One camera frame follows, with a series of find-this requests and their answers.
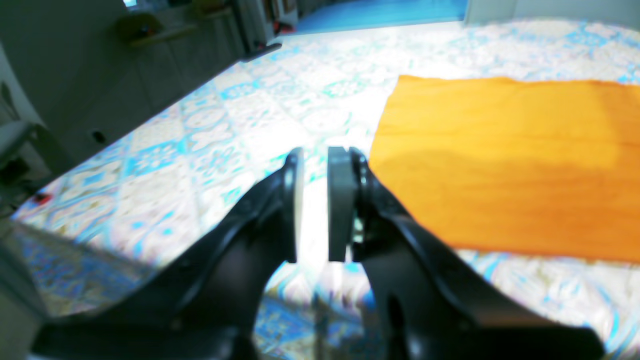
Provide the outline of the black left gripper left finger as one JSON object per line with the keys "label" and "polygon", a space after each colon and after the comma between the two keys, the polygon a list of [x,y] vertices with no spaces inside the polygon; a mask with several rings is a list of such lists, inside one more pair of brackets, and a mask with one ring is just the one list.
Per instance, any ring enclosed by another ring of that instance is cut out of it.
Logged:
{"label": "black left gripper left finger", "polygon": [[33,360],[258,360],[252,335],[274,272],[297,261],[304,150],[130,296],[44,325]]}

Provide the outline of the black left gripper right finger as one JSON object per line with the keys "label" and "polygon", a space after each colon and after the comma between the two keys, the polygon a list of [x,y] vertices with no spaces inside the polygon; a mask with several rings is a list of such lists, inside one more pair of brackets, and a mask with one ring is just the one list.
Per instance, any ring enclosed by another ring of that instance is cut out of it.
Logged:
{"label": "black left gripper right finger", "polygon": [[328,259],[365,269],[389,360],[600,360],[592,328],[562,325],[489,284],[418,224],[352,147],[327,150]]}

